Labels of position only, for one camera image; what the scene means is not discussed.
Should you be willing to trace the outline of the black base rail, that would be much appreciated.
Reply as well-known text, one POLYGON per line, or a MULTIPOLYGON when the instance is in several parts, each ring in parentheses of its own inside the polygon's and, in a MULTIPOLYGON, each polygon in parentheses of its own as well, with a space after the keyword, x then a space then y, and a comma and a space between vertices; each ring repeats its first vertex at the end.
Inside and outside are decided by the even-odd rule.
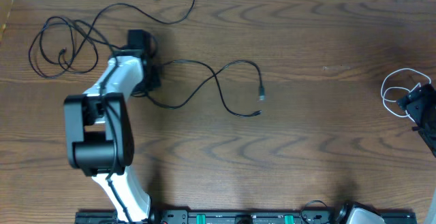
POLYGON ((417 224, 416 214, 407 210, 376 210, 358 202, 345 202, 339 210, 319 200, 301 210, 287 211, 205 211, 189 209, 153 210, 143 223, 158 224, 325 224, 381 223, 417 224))

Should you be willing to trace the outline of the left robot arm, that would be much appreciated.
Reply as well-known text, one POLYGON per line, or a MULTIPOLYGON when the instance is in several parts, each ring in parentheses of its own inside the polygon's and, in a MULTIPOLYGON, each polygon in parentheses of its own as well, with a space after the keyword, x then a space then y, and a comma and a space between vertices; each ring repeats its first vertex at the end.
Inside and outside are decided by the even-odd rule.
POLYGON ((83 171, 109 197, 116 220, 160 223, 161 213, 140 186, 132 166, 134 138, 127 112, 131 94, 145 85, 152 54, 118 50, 95 84, 64 101, 69 164, 83 171))

